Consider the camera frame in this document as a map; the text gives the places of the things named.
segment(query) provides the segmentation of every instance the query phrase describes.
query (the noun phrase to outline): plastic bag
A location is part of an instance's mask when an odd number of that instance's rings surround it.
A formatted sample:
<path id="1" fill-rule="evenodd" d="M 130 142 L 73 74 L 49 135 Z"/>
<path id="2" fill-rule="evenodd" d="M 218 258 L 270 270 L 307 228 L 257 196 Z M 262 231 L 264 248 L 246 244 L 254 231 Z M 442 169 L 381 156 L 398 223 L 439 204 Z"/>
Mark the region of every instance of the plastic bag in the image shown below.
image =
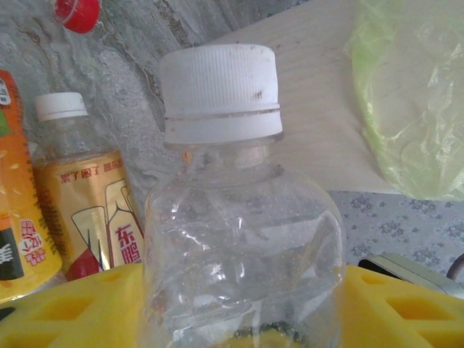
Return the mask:
<path id="1" fill-rule="evenodd" d="M 361 0 L 349 45 L 386 179 L 416 199 L 464 199 L 462 0 Z"/>

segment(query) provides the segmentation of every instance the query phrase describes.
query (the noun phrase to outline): yellow foam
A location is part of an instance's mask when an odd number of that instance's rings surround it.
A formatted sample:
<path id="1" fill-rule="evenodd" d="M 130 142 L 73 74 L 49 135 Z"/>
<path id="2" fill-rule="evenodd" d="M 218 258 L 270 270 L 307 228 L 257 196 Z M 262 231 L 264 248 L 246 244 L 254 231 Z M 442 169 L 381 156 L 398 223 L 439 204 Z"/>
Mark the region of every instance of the yellow foam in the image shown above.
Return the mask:
<path id="1" fill-rule="evenodd" d="M 135 348 L 141 266 L 126 265 L 0 306 L 1 348 Z M 464 301 L 348 267 L 344 348 L 463 348 Z"/>

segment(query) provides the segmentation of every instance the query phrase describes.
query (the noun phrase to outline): orange packaging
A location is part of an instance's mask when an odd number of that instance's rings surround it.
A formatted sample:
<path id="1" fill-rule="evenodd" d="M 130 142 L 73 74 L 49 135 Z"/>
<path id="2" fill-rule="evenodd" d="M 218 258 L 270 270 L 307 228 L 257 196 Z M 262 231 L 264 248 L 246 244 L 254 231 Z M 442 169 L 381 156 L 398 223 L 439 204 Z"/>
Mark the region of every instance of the orange packaging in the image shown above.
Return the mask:
<path id="1" fill-rule="evenodd" d="M 119 151 L 37 166 L 34 174 L 68 280 L 141 262 L 143 234 Z"/>
<path id="2" fill-rule="evenodd" d="M 37 201 L 20 95 L 0 70 L 0 303 L 43 286 L 61 266 Z"/>

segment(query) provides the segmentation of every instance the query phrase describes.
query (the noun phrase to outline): white bottle cap on tea bottle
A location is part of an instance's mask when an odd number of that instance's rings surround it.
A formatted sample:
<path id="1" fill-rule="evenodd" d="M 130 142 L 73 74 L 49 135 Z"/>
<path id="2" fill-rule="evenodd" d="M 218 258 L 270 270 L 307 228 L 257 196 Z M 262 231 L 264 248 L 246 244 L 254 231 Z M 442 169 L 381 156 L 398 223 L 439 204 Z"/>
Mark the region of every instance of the white bottle cap on tea bottle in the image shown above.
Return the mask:
<path id="1" fill-rule="evenodd" d="M 40 122 L 66 117 L 88 116 L 82 95 L 75 92 L 38 96 L 36 110 Z"/>
<path id="2" fill-rule="evenodd" d="M 184 49 L 161 61 L 167 145 L 220 144 L 282 133 L 276 56 L 258 45 Z"/>

